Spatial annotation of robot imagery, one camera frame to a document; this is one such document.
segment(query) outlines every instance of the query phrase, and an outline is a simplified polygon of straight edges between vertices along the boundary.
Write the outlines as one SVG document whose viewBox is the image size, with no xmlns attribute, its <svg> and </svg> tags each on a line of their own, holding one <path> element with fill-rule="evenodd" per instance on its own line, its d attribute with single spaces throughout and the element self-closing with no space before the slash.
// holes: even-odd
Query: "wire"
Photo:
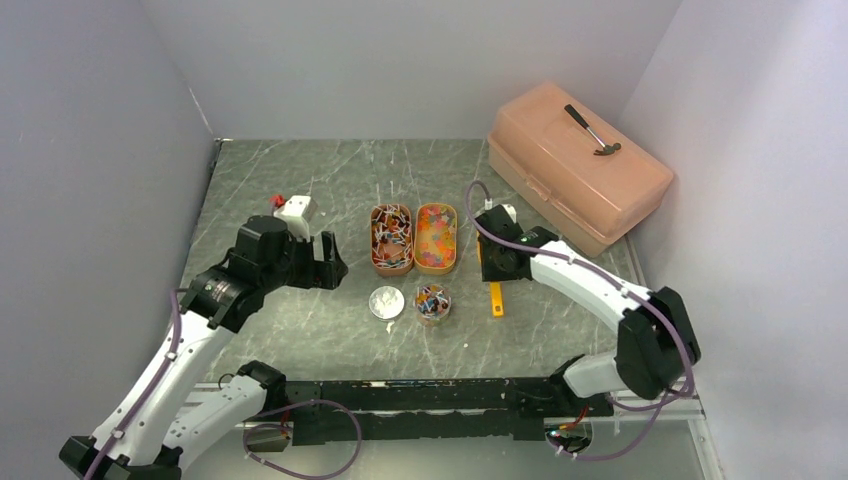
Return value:
<svg viewBox="0 0 848 480">
<path fill-rule="evenodd" d="M 180 346 L 180 337 L 182 335 L 182 316 L 180 315 L 180 304 L 177 300 L 177 293 L 185 292 L 184 288 L 177 288 L 171 290 L 170 299 L 171 299 L 171 344 L 168 346 L 169 354 L 176 354 L 177 348 Z M 141 410 L 141 407 L 144 406 L 144 403 L 153 395 L 153 392 L 159 386 L 159 383 L 162 382 L 162 379 L 165 378 L 165 373 L 168 372 L 168 368 L 170 368 L 172 361 L 166 357 L 162 359 L 162 363 L 159 365 L 159 369 L 156 370 L 156 373 L 153 375 L 153 378 L 150 379 L 150 383 L 144 388 L 141 392 L 141 395 L 138 396 L 135 403 L 132 404 L 130 409 L 127 411 L 124 418 L 122 418 L 118 425 L 115 426 L 114 431 L 123 432 L 126 430 L 127 426 L 130 422 L 133 421 L 135 416 L 138 414 L 138 411 Z M 94 474 L 97 472 L 97 468 L 100 467 L 100 464 L 103 462 L 103 459 L 106 458 L 106 455 L 109 454 L 109 451 L 112 450 L 112 447 L 117 443 L 118 438 L 114 435 L 110 435 L 109 438 L 106 439 L 106 443 L 103 444 L 103 447 L 100 448 L 100 451 L 97 452 L 97 456 L 94 457 L 94 460 L 91 462 L 91 465 L 88 466 L 88 470 L 85 472 L 84 480 L 91 480 L 94 478 Z"/>
<path fill-rule="evenodd" d="M 230 379 L 236 378 L 232 373 L 225 373 L 218 377 L 218 390 L 223 390 L 224 387 L 221 386 L 221 382 L 224 381 L 224 377 L 230 377 Z"/>
<path fill-rule="evenodd" d="M 559 426 L 560 430 L 571 430 L 576 427 L 578 423 L 582 422 L 586 417 L 586 414 L 589 413 L 589 405 L 583 407 L 583 410 L 580 410 L 580 415 L 577 416 L 577 419 L 571 423 L 565 423 Z"/>
<path fill-rule="evenodd" d="M 280 418 L 280 426 L 282 426 L 282 427 L 283 427 L 283 428 L 282 428 L 282 433 L 283 433 L 283 437 L 285 437 L 285 438 L 286 438 L 286 440 L 290 440 L 290 439 L 291 439 L 291 429 L 290 429 L 290 428 L 286 425 L 286 422 L 288 422 L 288 421 L 289 421 L 289 417 L 290 417 L 290 416 L 291 416 L 291 410 L 286 410 L 286 411 L 283 413 L 283 417 L 282 417 L 282 418 Z"/>
<path fill-rule="evenodd" d="M 276 470 L 280 473 L 285 473 L 286 475 L 289 475 L 289 476 L 292 476 L 292 477 L 295 477 L 295 478 L 300 478 L 302 480 L 328 480 L 330 478 L 337 477 L 337 476 L 341 475 L 342 473 L 344 473 L 348 468 L 350 468 L 351 465 L 353 465 L 353 462 L 359 456 L 359 451 L 362 449 L 362 426 L 359 425 L 359 420 L 356 419 L 356 415 L 354 415 L 353 412 L 351 412 L 344 405 L 342 405 L 340 403 L 336 403 L 332 400 L 321 400 L 321 399 L 313 398 L 312 400 L 307 400 L 305 402 L 299 402 L 299 403 L 293 403 L 291 405 L 286 405 L 285 407 L 278 408 L 276 410 L 271 410 L 271 411 L 268 411 L 268 412 L 262 412 L 258 416 L 265 417 L 265 416 L 269 416 L 269 415 L 277 415 L 279 413 L 294 410 L 295 408 L 307 407 L 309 405 L 315 405 L 315 404 L 329 405 L 331 407 L 335 407 L 335 408 L 341 410 L 348 417 L 350 417 L 351 421 L 353 422 L 353 426 L 356 428 L 356 449 L 354 449 L 353 455 L 351 455 L 350 460 L 348 460 L 347 463 L 345 463 L 342 466 L 342 468 L 336 470 L 333 473 L 328 473 L 326 475 L 304 475 L 302 473 L 293 472 L 291 470 L 283 468 L 283 467 L 281 467 L 281 466 L 279 466 L 279 465 L 277 465 L 273 462 L 269 462 L 269 461 L 265 460 L 264 458 L 260 457 L 259 455 L 256 455 L 255 453 L 251 452 L 250 449 L 248 448 L 248 445 L 247 445 L 247 441 L 250 439 L 250 436 L 253 433 L 255 433 L 259 430 L 278 430 L 280 432 L 284 432 L 286 427 L 284 427 L 281 424 L 277 424 L 277 423 L 262 423 L 262 424 L 256 425 L 256 426 L 246 430 L 244 432 L 244 436 L 242 437 L 242 446 L 244 447 L 244 453 L 246 453 L 247 456 L 250 457 L 252 460 L 259 462 L 262 465 L 265 465 L 266 467 L 273 468 L 274 470 Z"/>
<path fill-rule="evenodd" d="M 608 283 L 610 283 L 616 289 L 621 290 L 621 289 L 624 288 L 624 285 L 619 283 L 614 277 L 612 277 L 610 274 L 608 274 L 602 268 L 596 266 L 595 264 L 593 264 L 591 262 L 587 262 L 587 261 L 584 261 L 584 260 L 579 259 L 579 258 L 572 258 L 572 257 L 569 257 L 568 255 L 565 255 L 565 254 L 562 254 L 562 253 L 559 253 L 559 252 L 552 252 L 552 251 L 548 251 L 548 250 L 542 250 L 540 248 L 528 247 L 526 245 L 520 245 L 520 244 L 517 244 L 517 243 L 508 242 L 508 241 L 503 240 L 501 238 L 498 238 L 495 235 L 493 235 L 492 233 L 490 233 L 488 230 L 483 228 L 482 225 L 480 225 L 480 222 L 478 222 L 476 218 L 474 218 L 473 210 L 471 210 L 471 192 L 472 192 L 472 190 L 474 189 L 475 186 L 479 186 L 480 188 L 483 189 L 483 193 L 486 195 L 487 201 L 491 201 L 492 196 L 489 194 L 489 189 L 486 187 L 486 184 L 484 184 L 480 180 L 472 181 L 471 184 L 468 185 L 468 188 L 465 190 L 465 214 L 468 216 L 468 220 L 471 222 L 471 224 L 474 225 L 474 228 L 476 228 L 477 231 L 480 232 L 481 235 L 483 235 L 484 237 L 488 238 L 489 240 L 491 240 L 491 241 L 493 241 L 493 242 L 495 242 L 499 245 L 502 245 L 502 246 L 507 247 L 507 248 L 511 248 L 513 250 L 518 250 L 518 251 L 527 252 L 527 253 L 533 253 L 533 254 L 536 254 L 536 255 L 546 255 L 546 256 L 549 256 L 549 257 L 554 257 L 554 258 L 558 258 L 560 260 L 564 260 L 564 261 L 568 262 L 569 264 L 578 265 L 578 266 L 583 267 L 583 268 L 595 273 L 596 275 L 600 276 L 601 278 L 606 280 Z M 677 352 L 680 354 L 680 360 L 683 363 L 683 371 L 684 371 L 684 374 L 685 374 L 685 380 L 683 381 L 683 388 L 681 388 L 680 391 L 676 392 L 676 393 L 673 393 L 673 392 L 666 390 L 663 393 L 663 397 L 659 402 L 657 402 L 653 405 L 649 405 L 647 407 L 630 407 L 630 406 L 624 405 L 622 403 L 619 403 L 619 402 L 615 401 L 614 399 L 612 399 L 610 397 L 607 397 L 611 404 L 613 404 L 613 405 L 615 405 L 615 406 L 617 406 L 617 407 L 619 407 L 623 410 L 628 410 L 628 411 L 654 410 L 654 413 L 653 413 L 653 415 L 651 415 L 651 418 L 645 424 L 645 428 L 639 433 L 639 435 L 637 435 L 636 438 L 629 445 L 627 445 L 626 447 L 624 447 L 620 451 L 618 451 L 616 453 L 609 454 L 609 455 L 594 455 L 594 456 L 588 456 L 588 457 L 587 456 L 578 457 L 576 454 L 572 454 L 572 458 L 575 458 L 575 459 L 578 459 L 578 460 L 584 460 L 584 461 L 612 460 L 614 458 L 618 458 L 622 455 L 625 455 L 626 453 L 628 453 L 631 450 L 633 450 L 634 448 L 636 448 L 636 446 L 639 445 L 639 443 L 642 441 L 642 439 L 645 438 L 645 435 L 648 434 L 648 432 L 651 430 L 651 427 L 653 427 L 654 422 L 657 420 L 657 417 L 659 416 L 660 411 L 662 410 L 662 407 L 664 407 L 665 405 L 668 405 L 669 403 L 673 402 L 674 400 L 676 400 L 680 397 L 691 397 L 691 396 L 694 396 L 694 394 L 695 394 L 695 377 L 692 373 L 692 362 L 689 360 L 689 354 L 687 353 L 686 347 L 683 344 L 683 339 L 680 338 L 680 334 L 677 333 L 677 330 L 674 328 L 674 325 L 672 325 L 671 321 L 661 311 L 659 311 L 659 309 L 657 309 L 656 307 L 651 305 L 647 300 L 643 299 L 642 297 L 634 294 L 633 292 L 630 292 L 629 290 L 627 291 L 627 297 L 636 301 L 637 303 L 639 303 L 639 305 L 641 305 L 642 307 L 647 309 L 649 312 L 651 312 L 651 314 L 653 314 L 655 317 L 657 317 L 657 319 L 660 321 L 660 323 L 662 323 L 663 327 L 665 327 L 665 329 L 668 331 L 669 335 L 671 335 L 671 339 L 674 342 L 674 346 L 677 347 Z"/>
<path fill-rule="evenodd" d="M 559 456 L 562 452 L 570 453 L 574 456 L 583 450 L 586 450 L 591 444 L 590 439 L 587 437 L 572 435 L 546 435 L 545 441 L 554 449 L 557 456 Z"/>
<path fill-rule="evenodd" d="M 521 395 L 522 397 L 532 398 L 533 400 L 548 401 L 548 400 L 554 399 L 554 397 L 539 397 L 539 396 L 536 396 L 536 395 L 529 394 L 527 392 L 522 392 L 521 390 L 513 390 L 513 391 L 515 393 Z"/>
</svg>

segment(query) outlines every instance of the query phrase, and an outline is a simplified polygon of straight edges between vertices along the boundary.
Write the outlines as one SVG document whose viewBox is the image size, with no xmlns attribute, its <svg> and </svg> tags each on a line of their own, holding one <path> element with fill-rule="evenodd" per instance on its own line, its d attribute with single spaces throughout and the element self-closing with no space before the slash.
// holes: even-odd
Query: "white wall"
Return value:
<svg viewBox="0 0 848 480">
<path fill-rule="evenodd" d="M 687 300 L 728 478 L 848 478 L 848 4 L 685 0 L 620 119 L 677 172 L 636 232 Z"/>
<path fill-rule="evenodd" d="M 143 0 L 216 135 L 479 138 L 545 78 L 607 119 L 680 0 Z"/>
<path fill-rule="evenodd" d="M 0 478 L 70 478 L 161 341 L 213 142 L 136 0 L 1 10 Z"/>
</svg>

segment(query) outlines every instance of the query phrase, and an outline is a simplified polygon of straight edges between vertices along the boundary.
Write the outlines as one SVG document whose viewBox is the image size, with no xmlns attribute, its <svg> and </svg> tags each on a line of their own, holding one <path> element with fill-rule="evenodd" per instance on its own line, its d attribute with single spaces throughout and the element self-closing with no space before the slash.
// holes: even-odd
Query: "yellow handle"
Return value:
<svg viewBox="0 0 848 480">
<path fill-rule="evenodd" d="M 483 262 L 479 241 L 477 242 L 477 261 Z M 489 296 L 492 298 L 492 315 L 503 317 L 503 295 L 501 294 L 500 282 L 489 282 Z"/>
<path fill-rule="evenodd" d="M 503 317 L 503 296 L 500 282 L 489 283 L 489 294 L 492 297 L 492 315 Z"/>
</svg>

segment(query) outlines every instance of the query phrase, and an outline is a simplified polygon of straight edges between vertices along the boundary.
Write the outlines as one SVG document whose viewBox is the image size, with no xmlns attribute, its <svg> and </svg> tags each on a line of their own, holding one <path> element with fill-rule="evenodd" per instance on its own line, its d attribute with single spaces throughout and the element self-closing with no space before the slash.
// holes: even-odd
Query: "container of candy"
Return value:
<svg viewBox="0 0 848 480">
<path fill-rule="evenodd" d="M 444 275 L 456 265 L 456 210 L 444 203 L 422 205 L 415 215 L 415 268 Z"/>
<path fill-rule="evenodd" d="M 405 205 L 377 205 L 371 211 L 371 264 L 384 277 L 412 269 L 412 214 Z"/>
<path fill-rule="evenodd" d="M 450 313 L 451 299 L 445 287 L 435 283 L 418 287 L 415 294 L 415 309 L 418 320 L 428 327 L 438 325 Z"/>
</svg>

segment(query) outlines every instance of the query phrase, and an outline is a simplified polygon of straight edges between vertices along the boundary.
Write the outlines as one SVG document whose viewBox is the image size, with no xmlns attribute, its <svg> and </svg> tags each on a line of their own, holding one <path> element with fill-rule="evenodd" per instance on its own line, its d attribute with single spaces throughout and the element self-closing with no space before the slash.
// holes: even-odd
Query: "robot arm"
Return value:
<svg viewBox="0 0 848 480">
<path fill-rule="evenodd" d="M 552 380 L 564 382 L 569 396 L 585 399 L 598 393 L 629 389 L 642 398 L 654 399 L 683 374 L 680 354 L 667 329 L 628 293 L 648 299 L 670 320 L 684 342 L 690 361 L 694 364 L 700 359 L 700 348 L 683 300 L 670 288 L 652 292 L 620 279 L 542 227 L 523 231 L 511 207 L 498 205 L 480 213 L 476 220 L 502 240 L 564 254 L 571 259 L 519 251 L 481 236 L 484 281 L 529 279 L 548 285 L 574 299 L 617 334 L 614 350 L 571 359 L 552 376 Z"/>
<path fill-rule="evenodd" d="M 220 397 L 175 419 L 209 364 L 262 307 L 265 295 L 283 286 L 330 290 L 339 286 L 348 269 L 332 233 L 321 233 L 324 258 L 314 258 L 308 228 L 314 211 L 309 197 L 295 196 L 273 216 L 254 216 L 241 226 L 235 246 L 219 264 L 195 277 L 183 297 L 176 352 L 171 351 L 171 330 L 109 418 L 90 437 L 66 442 L 59 456 L 74 473 L 83 477 L 97 461 L 86 478 L 178 479 L 182 469 L 233 425 L 266 405 L 279 404 L 279 396 L 285 395 L 285 376 L 251 362 L 239 369 Z M 163 367 L 163 359 L 170 364 Z M 167 370 L 156 383 L 162 368 Z M 147 395 L 153 383 L 155 388 Z M 132 422 L 119 428 L 137 403 L 141 406 Z"/>
</svg>

